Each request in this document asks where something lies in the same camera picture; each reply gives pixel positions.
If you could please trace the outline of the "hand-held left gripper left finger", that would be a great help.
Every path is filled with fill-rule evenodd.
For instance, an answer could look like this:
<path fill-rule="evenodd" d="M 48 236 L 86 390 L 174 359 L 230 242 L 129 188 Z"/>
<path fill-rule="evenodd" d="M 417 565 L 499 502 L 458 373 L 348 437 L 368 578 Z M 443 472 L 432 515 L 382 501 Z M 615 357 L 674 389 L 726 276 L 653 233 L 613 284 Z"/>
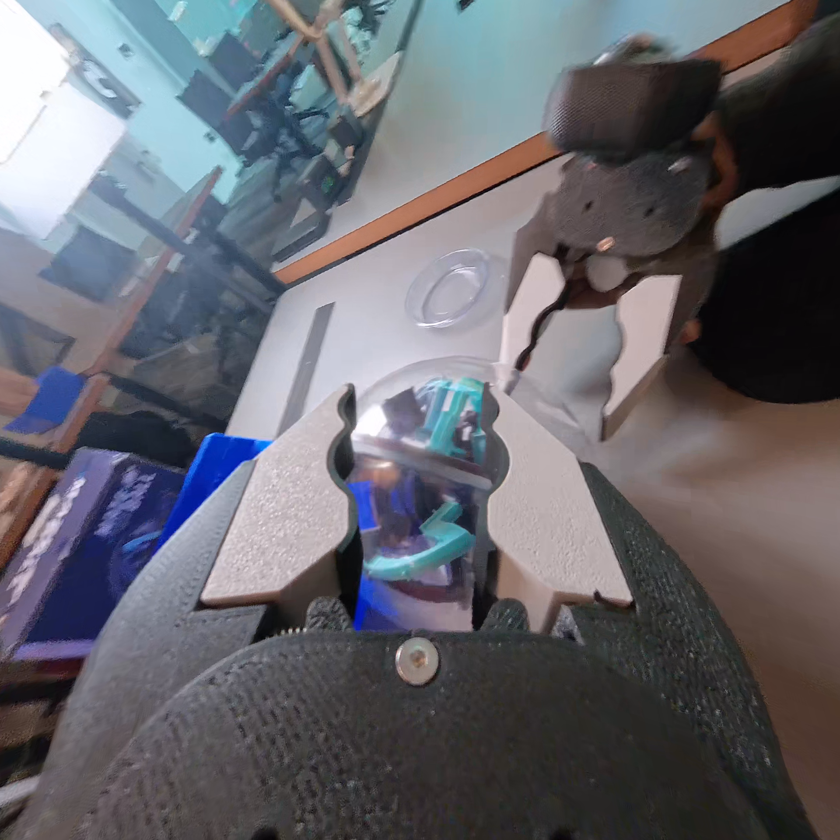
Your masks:
<path fill-rule="evenodd" d="M 348 479 L 356 394 L 345 384 L 255 459 L 201 603 L 308 607 L 338 597 L 354 607 L 360 586 L 358 504 Z"/>

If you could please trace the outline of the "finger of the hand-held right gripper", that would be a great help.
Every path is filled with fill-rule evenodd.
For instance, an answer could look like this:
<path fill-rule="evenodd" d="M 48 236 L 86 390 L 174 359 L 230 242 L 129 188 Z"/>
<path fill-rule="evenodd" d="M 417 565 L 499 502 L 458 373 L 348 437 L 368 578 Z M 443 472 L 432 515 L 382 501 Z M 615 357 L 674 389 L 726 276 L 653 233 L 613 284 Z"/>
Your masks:
<path fill-rule="evenodd" d="M 509 370 L 510 385 L 523 371 L 542 324 L 564 294 L 563 265 L 572 254 L 572 248 L 562 245 L 546 224 L 525 224 L 513 239 L 500 339 L 500 364 Z"/>
<path fill-rule="evenodd" d="M 623 345 L 611 370 L 612 391 L 602 411 L 601 440 L 614 436 L 663 369 L 681 276 L 651 276 L 617 304 Z"/>

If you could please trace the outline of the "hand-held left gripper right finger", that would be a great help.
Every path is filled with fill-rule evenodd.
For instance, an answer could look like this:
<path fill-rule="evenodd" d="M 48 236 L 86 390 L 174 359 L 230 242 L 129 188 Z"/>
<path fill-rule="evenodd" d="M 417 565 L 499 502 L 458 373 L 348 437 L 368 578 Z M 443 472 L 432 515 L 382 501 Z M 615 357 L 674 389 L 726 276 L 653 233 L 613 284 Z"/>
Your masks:
<path fill-rule="evenodd" d="M 547 634 L 563 606 L 634 597 L 573 451 L 492 385 L 489 434 L 501 446 L 500 478 L 486 503 L 497 551 L 495 594 L 521 603 L 529 628 Z"/>

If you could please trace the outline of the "clear maze ball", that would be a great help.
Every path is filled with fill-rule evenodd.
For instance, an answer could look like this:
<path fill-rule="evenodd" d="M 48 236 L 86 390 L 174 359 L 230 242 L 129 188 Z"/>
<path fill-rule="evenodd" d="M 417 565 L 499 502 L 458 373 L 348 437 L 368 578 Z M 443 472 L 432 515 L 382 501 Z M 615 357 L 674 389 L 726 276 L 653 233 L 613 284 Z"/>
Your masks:
<path fill-rule="evenodd" d="M 507 465 L 490 388 L 511 369 L 468 356 L 420 361 L 361 396 L 349 486 L 363 543 L 361 632 L 468 632 L 497 601 L 487 502 Z"/>

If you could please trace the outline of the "person's right forearm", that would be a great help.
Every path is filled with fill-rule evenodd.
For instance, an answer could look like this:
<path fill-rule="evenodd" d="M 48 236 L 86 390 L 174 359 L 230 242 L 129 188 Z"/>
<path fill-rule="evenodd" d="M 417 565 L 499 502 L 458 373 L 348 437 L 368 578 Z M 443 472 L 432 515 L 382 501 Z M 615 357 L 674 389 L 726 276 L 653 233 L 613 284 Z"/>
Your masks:
<path fill-rule="evenodd" d="M 768 69 L 717 103 L 734 196 L 839 174 L 839 14 L 808 28 Z"/>

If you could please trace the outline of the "person's right hand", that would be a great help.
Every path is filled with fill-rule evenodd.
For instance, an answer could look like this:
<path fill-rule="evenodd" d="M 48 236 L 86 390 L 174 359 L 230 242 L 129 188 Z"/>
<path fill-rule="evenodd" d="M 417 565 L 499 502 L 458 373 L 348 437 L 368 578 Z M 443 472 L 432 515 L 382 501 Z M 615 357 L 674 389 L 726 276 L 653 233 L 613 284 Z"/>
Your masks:
<path fill-rule="evenodd" d="M 739 187 L 738 164 L 718 112 L 713 112 L 697 126 L 692 139 L 710 147 L 711 173 L 700 203 L 700 221 L 706 233 L 714 239 L 719 216 L 734 199 Z"/>

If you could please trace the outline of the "clear plastic dish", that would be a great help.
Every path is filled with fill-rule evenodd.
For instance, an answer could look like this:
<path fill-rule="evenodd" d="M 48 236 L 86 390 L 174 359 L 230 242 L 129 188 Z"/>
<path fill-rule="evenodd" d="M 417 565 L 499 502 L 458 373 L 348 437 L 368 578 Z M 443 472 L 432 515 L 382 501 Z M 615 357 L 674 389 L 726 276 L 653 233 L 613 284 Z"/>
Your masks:
<path fill-rule="evenodd" d="M 416 327 L 456 331 L 493 318 L 504 302 L 508 263 L 482 248 L 460 248 L 422 269 L 406 292 L 404 309 Z"/>

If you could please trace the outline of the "blue plastic bin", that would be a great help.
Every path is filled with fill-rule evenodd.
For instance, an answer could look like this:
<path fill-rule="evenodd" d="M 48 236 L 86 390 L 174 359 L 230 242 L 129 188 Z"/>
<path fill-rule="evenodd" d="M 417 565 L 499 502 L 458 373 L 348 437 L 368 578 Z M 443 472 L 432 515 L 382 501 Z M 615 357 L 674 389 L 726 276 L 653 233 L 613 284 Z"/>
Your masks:
<path fill-rule="evenodd" d="M 256 458 L 271 443 L 271 439 L 207 435 L 186 472 L 182 489 L 161 532 L 156 550 L 163 548 L 168 539 L 241 464 Z"/>

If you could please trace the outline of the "dark blue cardboard box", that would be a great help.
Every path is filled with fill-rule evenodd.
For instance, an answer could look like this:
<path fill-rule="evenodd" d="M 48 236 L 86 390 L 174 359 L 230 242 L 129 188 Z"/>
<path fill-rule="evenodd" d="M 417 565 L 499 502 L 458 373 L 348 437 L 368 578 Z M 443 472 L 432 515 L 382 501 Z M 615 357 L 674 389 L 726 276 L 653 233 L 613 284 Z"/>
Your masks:
<path fill-rule="evenodd" d="M 3 660 L 90 654 L 156 551 L 184 477 L 136 455 L 74 454 L 3 573 Z"/>

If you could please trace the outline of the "small blue block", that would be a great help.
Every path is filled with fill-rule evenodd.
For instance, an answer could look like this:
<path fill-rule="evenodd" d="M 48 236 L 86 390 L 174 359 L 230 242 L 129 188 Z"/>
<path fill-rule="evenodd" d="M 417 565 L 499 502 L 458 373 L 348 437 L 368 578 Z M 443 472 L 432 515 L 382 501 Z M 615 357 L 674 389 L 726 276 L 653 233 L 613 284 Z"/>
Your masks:
<path fill-rule="evenodd" d="M 86 378 L 52 366 L 35 379 L 38 390 L 24 411 L 3 430 L 12 434 L 44 434 L 62 425 L 81 394 Z"/>

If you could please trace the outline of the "wooden stand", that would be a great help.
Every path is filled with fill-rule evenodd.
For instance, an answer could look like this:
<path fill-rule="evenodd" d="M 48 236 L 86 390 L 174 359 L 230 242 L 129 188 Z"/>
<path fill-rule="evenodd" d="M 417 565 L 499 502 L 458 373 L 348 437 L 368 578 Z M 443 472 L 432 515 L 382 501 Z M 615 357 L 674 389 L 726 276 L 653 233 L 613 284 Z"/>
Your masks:
<path fill-rule="evenodd" d="M 343 2 L 268 1 L 268 5 L 296 33 L 299 44 L 314 47 L 339 106 L 362 118 L 388 98 L 403 51 L 395 49 L 372 71 L 364 70 L 343 21 Z"/>

